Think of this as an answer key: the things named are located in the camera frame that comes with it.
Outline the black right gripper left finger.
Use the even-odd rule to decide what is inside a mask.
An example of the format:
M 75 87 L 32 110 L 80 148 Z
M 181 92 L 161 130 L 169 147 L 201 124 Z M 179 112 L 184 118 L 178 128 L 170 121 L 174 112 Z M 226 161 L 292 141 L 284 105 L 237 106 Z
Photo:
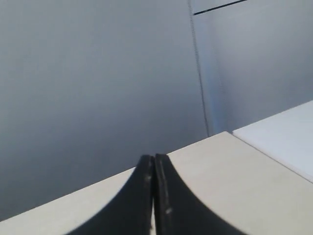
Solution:
M 117 195 L 70 235 L 149 235 L 152 215 L 153 157 L 140 157 Z

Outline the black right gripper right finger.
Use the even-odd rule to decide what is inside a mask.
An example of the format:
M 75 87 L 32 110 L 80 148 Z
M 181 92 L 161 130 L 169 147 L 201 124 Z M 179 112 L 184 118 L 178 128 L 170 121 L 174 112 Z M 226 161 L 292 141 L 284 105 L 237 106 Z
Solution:
M 155 155 L 154 207 L 158 235 L 240 235 L 210 210 L 179 176 L 168 155 Z

